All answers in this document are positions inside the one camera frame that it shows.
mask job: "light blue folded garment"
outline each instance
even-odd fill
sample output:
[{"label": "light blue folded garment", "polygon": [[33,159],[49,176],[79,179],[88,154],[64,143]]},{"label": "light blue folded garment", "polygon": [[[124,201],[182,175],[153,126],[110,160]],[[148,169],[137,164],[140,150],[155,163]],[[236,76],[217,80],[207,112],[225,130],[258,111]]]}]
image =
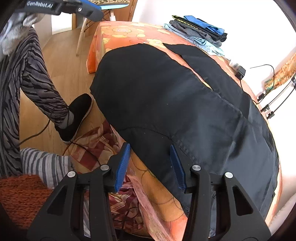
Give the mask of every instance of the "light blue folded garment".
[{"label": "light blue folded garment", "polygon": [[192,15],[184,16],[184,18],[190,22],[193,22],[193,23],[203,27],[203,28],[207,28],[207,29],[211,30],[212,32],[214,32],[218,35],[222,35],[224,33],[224,29],[218,28],[218,27],[210,25],[208,23],[205,23]]},{"label": "light blue folded garment", "polygon": [[181,31],[179,31],[178,29],[176,29],[175,27],[173,27],[169,23],[165,23],[163,28],[170,31],[170,32],[177,34],[178,36],[182,37],[183,39],[186,39],[188,42],[190,42],[190,43],[194,44],[195,46],[197,46],[198,48],[204,50],[209,55],[224,56],[224,52],[222,49],[215,47],[214,45],[212,45],[210,42],[208,42],[205,39],[201,39],[201,38],[194,37],[194,36],[189,36]]}]

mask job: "shoe sole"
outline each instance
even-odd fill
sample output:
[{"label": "shoe sole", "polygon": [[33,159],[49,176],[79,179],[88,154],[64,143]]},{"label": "shoe sole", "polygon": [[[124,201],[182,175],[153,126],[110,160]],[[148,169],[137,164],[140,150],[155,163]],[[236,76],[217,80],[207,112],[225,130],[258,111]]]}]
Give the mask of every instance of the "shoe sole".
[{"label": "shoe sole", "polygon": [[[82,121],[80,122],[80,125],[82,124],[82,122],[84,121],[84,119],[89,115],[89,113],[90,113],[90,111],[92,109],[93,103],[94,103],[94,100],[93,100],[93,97],[91,96],[91,106],[89,107],[89,110],[86,112],[86,114],[82,118]],[[61,139],[61,141],[64,142],[65,144],[71,144],[75,140],[75,138],[76,138],[76,135],[77,135],[77,132],[78,132],[78,130],[80,128],[80,125],[78,126],[75,135],[73,136],[73,138],[70,141],[63,141],[62,139]]]}]

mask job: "person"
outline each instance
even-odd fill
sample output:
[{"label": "person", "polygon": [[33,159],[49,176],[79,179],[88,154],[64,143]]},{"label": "person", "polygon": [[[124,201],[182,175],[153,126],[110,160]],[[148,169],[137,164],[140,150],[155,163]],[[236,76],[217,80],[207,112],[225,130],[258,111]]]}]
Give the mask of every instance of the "person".
[{"label": "person", "polygon": [[[0,177],[23,173],[19,148],[20,89],[54,123],[62,141],[71,143],[93,100],[78,96],[69,106],[51,81],[32,24],[37,14],[13,14],[0,34]],[[34,152],[40,158],[43,152]]]}]

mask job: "orange knitted blanket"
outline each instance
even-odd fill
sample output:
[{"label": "orange knitted blanket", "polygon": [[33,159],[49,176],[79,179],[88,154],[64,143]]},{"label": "orange knitted blanket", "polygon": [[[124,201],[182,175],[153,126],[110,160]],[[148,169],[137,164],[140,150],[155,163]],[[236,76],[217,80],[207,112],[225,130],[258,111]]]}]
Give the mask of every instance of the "orange knitted blanket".
[{"label": "orange knitted blanket", "polygon": [[9,218],[21,229],[29,228],[51,193],[37,175],[0,179],[0,202]]}]

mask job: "patterned cushion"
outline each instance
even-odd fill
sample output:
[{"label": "patterned cushion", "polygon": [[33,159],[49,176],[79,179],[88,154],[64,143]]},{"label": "patterned cushion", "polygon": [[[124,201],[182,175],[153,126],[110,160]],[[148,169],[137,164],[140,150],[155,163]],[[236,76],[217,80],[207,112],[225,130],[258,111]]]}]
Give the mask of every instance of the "patterned cushion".
[{"label": "patterned cushion", "polygon": [[129,4],[129,0],[88,0],[96,5]]}]

